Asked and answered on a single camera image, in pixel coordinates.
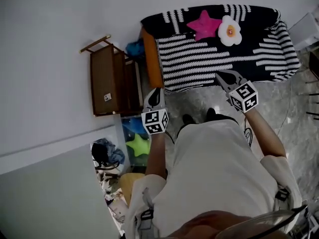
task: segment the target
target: orange flower center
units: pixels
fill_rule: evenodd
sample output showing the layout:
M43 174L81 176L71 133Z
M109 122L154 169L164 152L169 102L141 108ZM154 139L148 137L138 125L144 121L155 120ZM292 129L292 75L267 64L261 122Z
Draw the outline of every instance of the orange flower center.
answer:
M234 26L233 26L233 25L228 25L227 35L228 35L229 37L234 37L235 34L236 34L236 30L235 30Z

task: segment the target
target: black and white striped cloth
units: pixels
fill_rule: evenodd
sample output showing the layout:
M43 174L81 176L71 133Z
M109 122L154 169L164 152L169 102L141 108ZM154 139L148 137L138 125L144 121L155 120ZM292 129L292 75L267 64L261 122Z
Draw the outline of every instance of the black and white striped cloth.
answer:
M194 32L186 24L197 19L203 9L211 18L230 15L241 26L242 42L231 47L221 44L219 37L196 42ZM287 27L275 9L210 5L161 13L146 19L142 23L157 40L164 87L168 92L217 85L214 72L218 70L236 70L251 81L279 82L293 76L300 67ZM150 28L149 20L159 23ZM165 26L163 31L158 29L161 24Z

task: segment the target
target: wooden cabinet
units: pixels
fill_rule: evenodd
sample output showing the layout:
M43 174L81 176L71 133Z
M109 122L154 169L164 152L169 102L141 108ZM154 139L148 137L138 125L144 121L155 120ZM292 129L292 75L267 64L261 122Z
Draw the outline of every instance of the wooden cabinet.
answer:
M143 106L138 66L112 43L90 54L93 113L95 116L139 113Z

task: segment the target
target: white shirt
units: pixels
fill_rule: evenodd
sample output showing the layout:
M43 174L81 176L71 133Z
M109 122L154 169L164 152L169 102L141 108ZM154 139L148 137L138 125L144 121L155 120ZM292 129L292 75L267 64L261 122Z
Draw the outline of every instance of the white shirt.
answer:
M153 223L166 237L212 210L249 217L271 212L278 183L291 190L291 208L300 207L302 199L286 158L266 156L259 161L232 120L190 124L176 140L167 181L148 175L135 182L125 220L126 238L135 238L135 216L148 209L142 200L146 187L154 204Z

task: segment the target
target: black shoe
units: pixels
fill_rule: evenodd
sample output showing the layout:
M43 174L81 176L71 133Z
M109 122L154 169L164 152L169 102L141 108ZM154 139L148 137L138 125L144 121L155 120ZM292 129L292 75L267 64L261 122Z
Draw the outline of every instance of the black shoe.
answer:
M216 112L213 108L209 108L206 113L206 122L215 120Z
M195 124L195 121L194 121L194 119L192 118L191 115L189 115L189 114L184 114L184 115L183 115L183 123L184 123L185 125Z

